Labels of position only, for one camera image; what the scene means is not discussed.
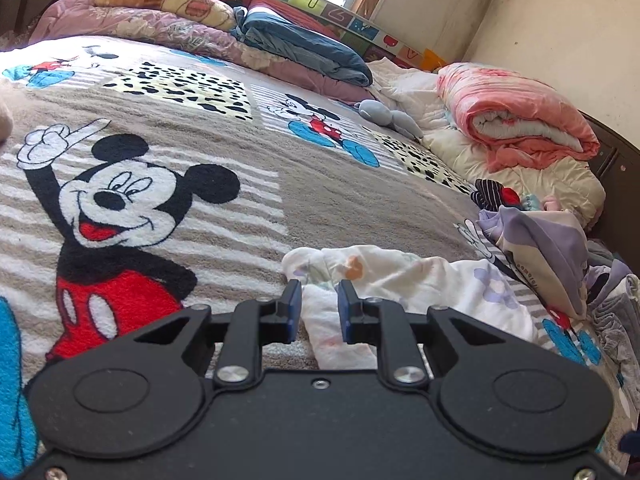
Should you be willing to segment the cream quilt under pink one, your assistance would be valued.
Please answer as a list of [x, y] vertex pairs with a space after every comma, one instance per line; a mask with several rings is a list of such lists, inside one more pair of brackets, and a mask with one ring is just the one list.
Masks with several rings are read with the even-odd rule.
[[460, 177], [474, 183], [490, 179], [513, 188], [519, 196], [534, 194], [540, 200], [553, 195], [563, 209], [570, 209], [588, 231], [600, 219], [605, 189], [586, 162], [570, 157], [538, 170], [523, 166], [490, 172], [484, 145], [457, 129], [426, 130], [421, 143]]

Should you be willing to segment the blue folded duvet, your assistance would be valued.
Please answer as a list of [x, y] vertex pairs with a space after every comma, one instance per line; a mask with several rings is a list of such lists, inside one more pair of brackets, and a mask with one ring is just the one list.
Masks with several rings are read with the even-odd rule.
[[236, 25], [231, 33], [243, 44], [357, 87], [372, 84], [366, 62], [338, 40], [297, 25], [266, 6], [236, 6], [233, 12]]

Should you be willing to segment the grey plush toy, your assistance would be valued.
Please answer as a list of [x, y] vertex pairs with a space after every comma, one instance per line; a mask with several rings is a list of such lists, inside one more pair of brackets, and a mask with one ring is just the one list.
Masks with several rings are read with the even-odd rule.
[[391, 110], [382, 102], [364, 100], [357, 105], [359, 115], [375, 125], [390, 128], [408, 139], [419, 141], [423, 132], [414, 119], [401, 110]]

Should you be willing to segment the red pillow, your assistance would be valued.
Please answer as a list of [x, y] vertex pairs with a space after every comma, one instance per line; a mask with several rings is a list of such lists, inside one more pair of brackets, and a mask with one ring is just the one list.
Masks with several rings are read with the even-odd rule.
[[295, 9], [294, 6], [289, 6], [280, 0], [252, 0], [248, 6], [248, 10], [256, 10], [258, 8], [265, 8], [280, 15], [281, 18], [286, 18], [295, 25], [302, 26], [303, 28], [318, 32], [318, 34], [330, 37], [334, 40], [339, 40], [340, 37], [334, 30], [328, 26], [323, 25], [311, 15]]

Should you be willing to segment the purple and cream garment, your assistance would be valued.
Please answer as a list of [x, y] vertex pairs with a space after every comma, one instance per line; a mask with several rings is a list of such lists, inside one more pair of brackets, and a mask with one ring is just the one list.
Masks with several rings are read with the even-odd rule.
[[477, 225], [548, 307], [575, 320], [587, 314], [587, 239], [569, 211], [481, 210]]

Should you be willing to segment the dark cluttered desk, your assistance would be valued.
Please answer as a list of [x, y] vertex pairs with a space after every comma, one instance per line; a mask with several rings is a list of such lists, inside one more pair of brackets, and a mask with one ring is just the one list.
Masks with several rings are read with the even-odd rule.
[[58, 0], [1, 0], [1, 51], [25, 47], [42, 14]]

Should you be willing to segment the dark wooden headboard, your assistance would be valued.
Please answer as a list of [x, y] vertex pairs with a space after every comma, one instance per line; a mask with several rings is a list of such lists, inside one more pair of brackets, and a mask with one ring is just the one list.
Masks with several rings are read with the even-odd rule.
[[589, 236], [639, 274], [639, 149], [600, 120], [584, 113], [600, 142], [600, 150], [589, 167], [605, 189], [599, 220]]

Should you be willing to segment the Mickey Mouse bed blanket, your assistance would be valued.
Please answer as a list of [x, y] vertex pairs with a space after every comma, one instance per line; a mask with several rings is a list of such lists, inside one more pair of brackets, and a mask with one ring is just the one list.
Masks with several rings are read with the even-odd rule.
[[[165, 47], [78, 36], [2, 54], [6, 479], [619, 479], [637, 412], [582, 322], [477, 225], [474, 188], [335, 102]], [[302, 321], [227, 384], [236, 306], [299, 247], [486, 260], [528, 342], [406, 311], [426, 385], [322, 370]]]

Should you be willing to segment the grey clothes pile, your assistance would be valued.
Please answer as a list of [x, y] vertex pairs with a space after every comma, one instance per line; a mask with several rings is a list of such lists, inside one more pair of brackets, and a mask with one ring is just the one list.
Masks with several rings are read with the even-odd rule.
[[587, 314], [601, 349], [639, 408], [639, 277], [604, 246], [588, 240]]

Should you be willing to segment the beige folded fleece blanket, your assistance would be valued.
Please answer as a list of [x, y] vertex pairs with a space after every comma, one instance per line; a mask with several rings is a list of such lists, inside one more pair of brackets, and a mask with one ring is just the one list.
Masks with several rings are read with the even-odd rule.
[[13, 87], [6, 82], [2, 82], [0, 89], [0, 141], [6, 142], [14, 129], [14, 118], [9, 107], [11, 90]]

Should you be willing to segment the pink rolled quilt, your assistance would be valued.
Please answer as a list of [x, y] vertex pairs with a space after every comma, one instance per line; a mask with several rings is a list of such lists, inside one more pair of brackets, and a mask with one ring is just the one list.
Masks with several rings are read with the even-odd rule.
[[436, 90], [456, 127], [484, 146], [491, 172], [544, 169], [567, 157], [588, 162], [600, 150], [569, 100], [513, 70], [452, 63], [438, 71]]

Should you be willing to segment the white floral quilted garment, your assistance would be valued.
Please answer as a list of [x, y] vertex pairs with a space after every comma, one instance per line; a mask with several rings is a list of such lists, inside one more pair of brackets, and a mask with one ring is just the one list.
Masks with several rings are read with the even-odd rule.
[[284, 256], [282, 270], [303, 286], [302, 321], [322, 370], [376, 367], [370, 344], [343, 341], [337, 309], [337, 285], [343, 280], [351, 281], [361, 298], [389, 299], [411, 313], [450, 307], [525, 341], [537, 340], [533, 317], [486, 260], [449, 262], [373, 245], [299, 247]]

